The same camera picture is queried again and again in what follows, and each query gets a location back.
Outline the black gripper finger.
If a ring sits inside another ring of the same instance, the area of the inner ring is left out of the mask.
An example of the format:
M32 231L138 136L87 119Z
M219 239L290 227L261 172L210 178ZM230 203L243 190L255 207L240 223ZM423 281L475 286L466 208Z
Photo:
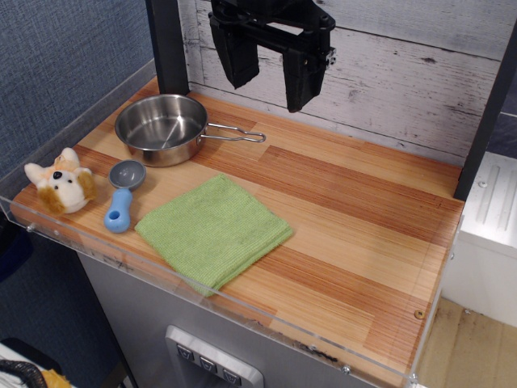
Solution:
M300 111L321 92L325 64L319 57L296 50L283 54L287 109Z
M225 76L234 88L246 85L259 74L257 44L241 28L213 24L212 38Z

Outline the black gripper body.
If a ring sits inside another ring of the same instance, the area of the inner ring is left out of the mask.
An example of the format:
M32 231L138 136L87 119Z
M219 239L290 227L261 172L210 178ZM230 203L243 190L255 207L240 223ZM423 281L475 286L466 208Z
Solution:
M209 18L225 36L278 53L295 50L323 67L334 64L335 20L314 1L212 1Z

